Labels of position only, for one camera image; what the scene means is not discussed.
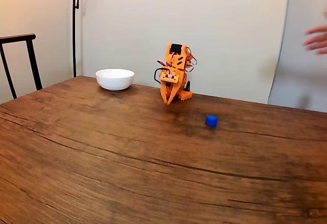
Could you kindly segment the person's hand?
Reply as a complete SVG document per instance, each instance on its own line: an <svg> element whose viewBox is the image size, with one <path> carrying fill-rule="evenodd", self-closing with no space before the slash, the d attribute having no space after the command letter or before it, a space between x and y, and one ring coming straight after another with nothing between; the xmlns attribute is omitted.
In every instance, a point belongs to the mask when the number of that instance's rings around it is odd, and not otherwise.
<svg viewBox="0 0 327 224"><path fill-rule="evenodd" d="M315 51L318 55L326 54L327 40L326 40L326 32L327 26L317 26L311 29L308 29L305 32L305 35L313 35L315 36L308 38L304 42L304 46L308 51Z"/></svg>

